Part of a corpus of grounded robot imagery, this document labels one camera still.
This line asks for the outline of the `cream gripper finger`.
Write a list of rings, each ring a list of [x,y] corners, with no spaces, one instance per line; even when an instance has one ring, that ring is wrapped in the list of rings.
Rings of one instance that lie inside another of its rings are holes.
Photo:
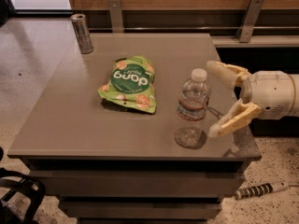
[[[242,99],[237,100],[218,122],[209,128],[208,136],[216,138],[233,133],[249,125],[253,119],[262,114],[262,109],[253,102],[244,103]]]
[[[243,82],[250,76],[250,72],[245,67],[219,61],[208,61],[206,68],[229,90],[241,87]]]

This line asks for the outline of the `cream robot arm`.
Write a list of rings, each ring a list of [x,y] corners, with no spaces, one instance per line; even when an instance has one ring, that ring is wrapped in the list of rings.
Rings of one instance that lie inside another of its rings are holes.
[[[227,114],[213,124],[211,138],[233,133],[253,119],[299,117],[299,75],[282,71],[250,73],[238,65],[208,61],[206,67],[226,88],[239,87],[239,99]]]

